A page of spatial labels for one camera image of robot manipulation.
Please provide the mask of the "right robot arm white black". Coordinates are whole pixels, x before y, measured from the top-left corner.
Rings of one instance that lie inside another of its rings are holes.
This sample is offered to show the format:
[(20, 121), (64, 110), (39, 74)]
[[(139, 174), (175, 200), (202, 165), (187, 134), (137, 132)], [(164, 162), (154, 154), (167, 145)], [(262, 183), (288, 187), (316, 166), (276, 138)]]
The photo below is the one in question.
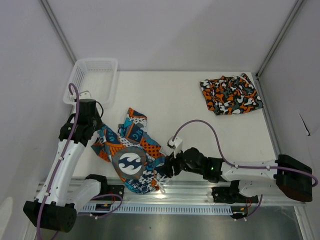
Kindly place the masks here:
[(278, 159), (261, 166), (227, 164), (223, 158), (207, 157), (191, 147), (165, 157), (160, 172), (172, 178), (185, 171), (201, 175), (211, 183), (229, 183), (212, 188), (215, 203), (258, 203), (260, 196), (284, 195), (298, 202), (311, 202), (312, 169), (298, 160), (280, 154)]

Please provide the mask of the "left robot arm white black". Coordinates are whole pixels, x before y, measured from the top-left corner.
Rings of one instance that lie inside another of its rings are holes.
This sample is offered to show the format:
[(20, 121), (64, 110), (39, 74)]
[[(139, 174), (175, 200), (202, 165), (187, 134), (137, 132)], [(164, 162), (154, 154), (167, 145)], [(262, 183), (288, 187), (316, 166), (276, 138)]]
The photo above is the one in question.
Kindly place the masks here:
[(45, 183), (33, 201), (26, 201), (23, 212), (35, 227), (68, 233), (81, 208), (94, 197), (108, 196), (106, 177), (89, 174), (72, 193), (68, 193), (75, 167), (94, 133), (103, 122), (97, 101), (81, 99), (76, 112), (60, 129), (57, 153)]

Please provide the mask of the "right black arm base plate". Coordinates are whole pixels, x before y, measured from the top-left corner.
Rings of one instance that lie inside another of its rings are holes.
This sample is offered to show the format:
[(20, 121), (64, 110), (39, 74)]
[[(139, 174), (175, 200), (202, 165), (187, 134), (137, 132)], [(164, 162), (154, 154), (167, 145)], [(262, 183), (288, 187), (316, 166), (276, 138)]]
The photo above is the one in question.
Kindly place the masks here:
[(241, 195), (238, 188), (217, 186), (212, 188), (211, 195), (215, 203), (245, 204), (259, 202), (258, 196), (247, 197)]

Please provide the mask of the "blue patterned shorts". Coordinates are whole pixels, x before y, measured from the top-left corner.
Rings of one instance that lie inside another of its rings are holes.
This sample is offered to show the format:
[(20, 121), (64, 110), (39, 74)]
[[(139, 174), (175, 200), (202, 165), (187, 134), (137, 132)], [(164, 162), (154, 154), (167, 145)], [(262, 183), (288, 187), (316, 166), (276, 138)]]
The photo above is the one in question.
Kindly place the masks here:
[(161, 171), (165, 163), (162, 147), (148, 135), (148, 118), (129, 108), (115, 132), (104, 124), (91, 145), (95, 154), (112, 164), (124, 185), (133, 193), (166, 193), (169, 178)]

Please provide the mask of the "orange black camouflage shorts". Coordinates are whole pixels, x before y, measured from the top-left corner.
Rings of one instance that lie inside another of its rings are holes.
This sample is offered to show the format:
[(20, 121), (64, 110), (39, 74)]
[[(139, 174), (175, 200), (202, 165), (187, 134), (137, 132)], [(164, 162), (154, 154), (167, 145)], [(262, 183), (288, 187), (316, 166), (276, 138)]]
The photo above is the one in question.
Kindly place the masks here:
[(264, 107), (253, 82), (247, 74), (221, 76), (199, 82), (206, 107), (215, 115), (239, 115)]

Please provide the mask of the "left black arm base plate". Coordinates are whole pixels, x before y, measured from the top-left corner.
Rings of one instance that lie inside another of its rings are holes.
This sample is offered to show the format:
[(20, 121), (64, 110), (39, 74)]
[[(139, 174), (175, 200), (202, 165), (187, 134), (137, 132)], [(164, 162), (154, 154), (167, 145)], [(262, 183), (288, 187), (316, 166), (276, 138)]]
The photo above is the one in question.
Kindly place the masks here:
[[(108, 195), (108, 194), (115, 194), (119, 195), (122, 198), (124, 197), (125, 186), (120, 184), (111, 184), (106, 187), (103, 187), (100, 191), (100, 195)], [(104, 196), (100, 198), (103, 201), (119, 201), (120, 199), (117, 196)]]

